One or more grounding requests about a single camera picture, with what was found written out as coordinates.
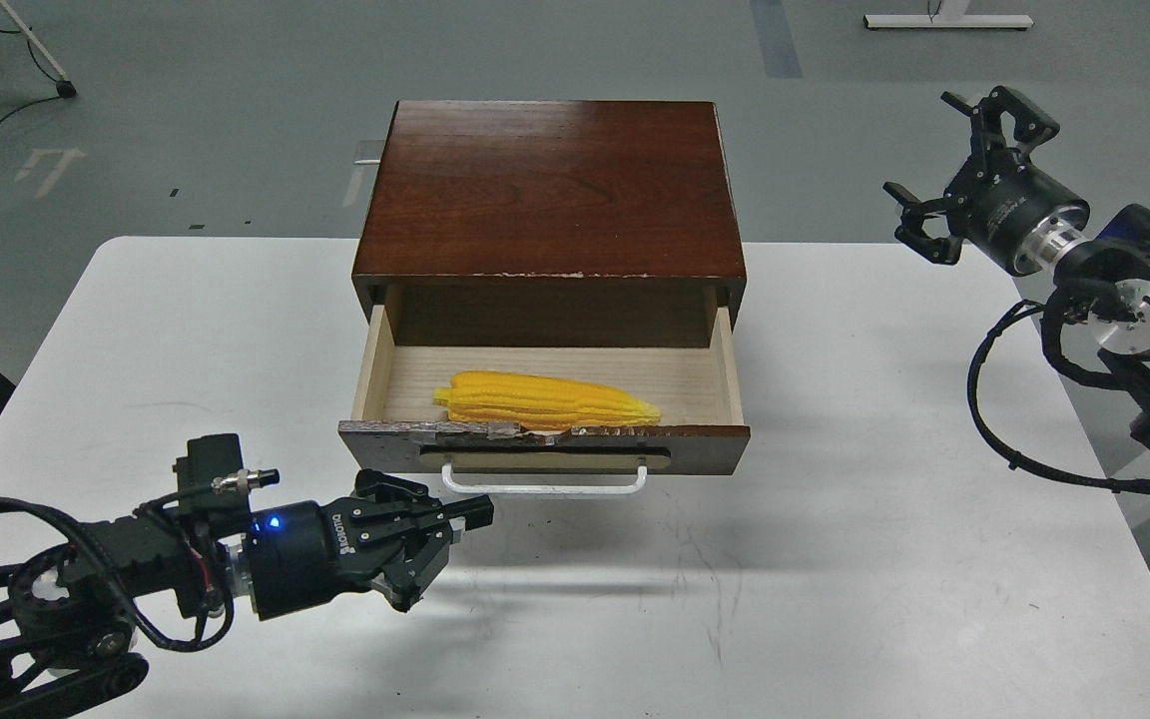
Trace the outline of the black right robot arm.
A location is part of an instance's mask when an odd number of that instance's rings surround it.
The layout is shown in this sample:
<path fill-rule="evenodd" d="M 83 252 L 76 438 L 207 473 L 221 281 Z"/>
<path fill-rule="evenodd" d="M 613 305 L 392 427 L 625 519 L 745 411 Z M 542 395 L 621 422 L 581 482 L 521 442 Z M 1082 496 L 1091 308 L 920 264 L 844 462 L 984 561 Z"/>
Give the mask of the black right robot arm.
<path fill-rule="evenodd" d="M 900 208 L 895 237 L 930 263 L 958 263 L 972 245 L 1014 277 L 1046 271 L 1053 281 L 1046 300 L 1010 307 L 972 355 L 966 401 L 977 435 L 1009 468 L 1150 495 L 1150 479 L 1082 476 L 1025 456 L 987 426 L 977 404 L 995 342 L 1035 316 L 1050 368 L 1078 385 L 1130 395 L 1138 405 L 1130 437 L 1150 451 L 1150 209 L 1130 204 L 1098 236 L 1086 236 L 1089 205 L 1032 161 L 1032 151 L 1058 135 L 1055 118 L 1013 87 L 992 87 L 976 102 L 953 92 L 941 100 L 968 118 L 968 156 L 940 199 L 918 199 L 885 182 Z"/>

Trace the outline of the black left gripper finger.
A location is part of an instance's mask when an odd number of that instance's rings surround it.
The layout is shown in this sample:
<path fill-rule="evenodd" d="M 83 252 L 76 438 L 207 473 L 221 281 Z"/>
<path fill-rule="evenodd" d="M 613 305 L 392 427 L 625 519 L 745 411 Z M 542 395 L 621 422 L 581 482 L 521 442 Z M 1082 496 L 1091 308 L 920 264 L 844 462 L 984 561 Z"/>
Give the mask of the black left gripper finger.
<path fill-rule="evenodd" d="M 356 545 L 393 537 L 442 537 L 457 543 L 462 531 L 491 526 L 494 519 L 494 504 L 484 494 L 442 502 L 427 485 L 374 469 L 356 474 L 350 497 L 356 500 L 350 511 L 350 538 Z"/>
<path fill-rule="evenodd" d="M 379 551 L 379 565 L 366 581 L 396 611 L 409 611 L 423 597 L 434 579 L 446 567 L 451 546 L 462 537 L 460 529 L 434 529 L 414 537 L 388 541 Z"/>

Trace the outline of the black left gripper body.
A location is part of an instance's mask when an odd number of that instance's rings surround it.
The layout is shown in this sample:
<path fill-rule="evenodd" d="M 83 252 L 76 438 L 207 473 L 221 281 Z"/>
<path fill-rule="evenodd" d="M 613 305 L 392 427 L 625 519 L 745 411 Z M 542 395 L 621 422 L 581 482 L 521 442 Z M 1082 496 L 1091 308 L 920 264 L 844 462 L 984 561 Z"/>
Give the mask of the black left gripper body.
<path fill-rule="evenodd" d="M 293 502 L 256 510 L 243 550 L 253 610 L 262 622 L 314 609 L 339 592 L 366 592 L 386 560 L 360 540 L 365 502 L 339 497 L 328 505 Z"/>

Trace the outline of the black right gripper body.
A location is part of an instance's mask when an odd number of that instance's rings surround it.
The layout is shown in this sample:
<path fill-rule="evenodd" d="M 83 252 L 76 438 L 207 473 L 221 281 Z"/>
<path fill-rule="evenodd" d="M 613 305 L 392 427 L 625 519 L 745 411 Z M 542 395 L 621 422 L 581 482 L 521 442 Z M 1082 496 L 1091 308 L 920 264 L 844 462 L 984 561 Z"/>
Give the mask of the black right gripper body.
<path fill-rule="evenodd" d="M 944 198 L 950 234 L 969 240 L 1013 277 L 1038 270 L 1025 254 L 1023 242 L 1041 222 L 1060 217 L 1078 231 L 1089 223 L 1089 204 L 1032 161 L 1009 161 L 999 173 L 986 173 L 967 161 L 945 188 Z"/>

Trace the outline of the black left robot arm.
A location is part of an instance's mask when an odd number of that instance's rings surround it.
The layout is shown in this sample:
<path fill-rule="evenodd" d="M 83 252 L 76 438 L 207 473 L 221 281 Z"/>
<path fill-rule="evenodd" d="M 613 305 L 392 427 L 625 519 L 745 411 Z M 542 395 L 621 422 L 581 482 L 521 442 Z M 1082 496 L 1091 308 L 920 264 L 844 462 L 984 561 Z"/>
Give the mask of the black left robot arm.
<path fill-rule="evenodd" d="M 412 609 L 462 531 L 492 523 L 486 495 L 440 502 L 427 485 L 365 469 L 347 496 L 255 511 L 279 473 L 247 468 L 233 433 L 187 442 L 177 488 L 128 517 L 82 522 L 0 497 L 0 515 L 40 519 L 63 541 L 0 565 L 0 718 L 69 718 L 136 690 L 145 637 L 170 652 L 223 641 L 247 597 L 261 620 L 379 592 Z"/>

